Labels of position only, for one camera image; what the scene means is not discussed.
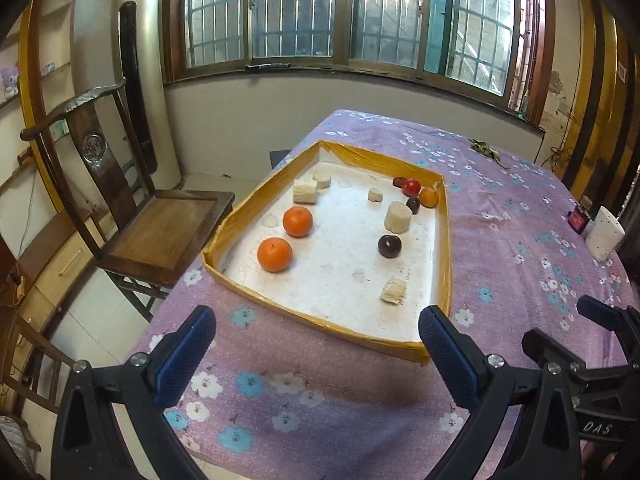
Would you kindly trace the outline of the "right hand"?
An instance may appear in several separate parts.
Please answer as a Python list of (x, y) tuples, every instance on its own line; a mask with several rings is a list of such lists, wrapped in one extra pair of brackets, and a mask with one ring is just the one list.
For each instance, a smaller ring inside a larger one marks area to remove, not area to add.
[(582, 446), (582, 480), (605, 479), (616, 455), (608, 445), (586, 442)]

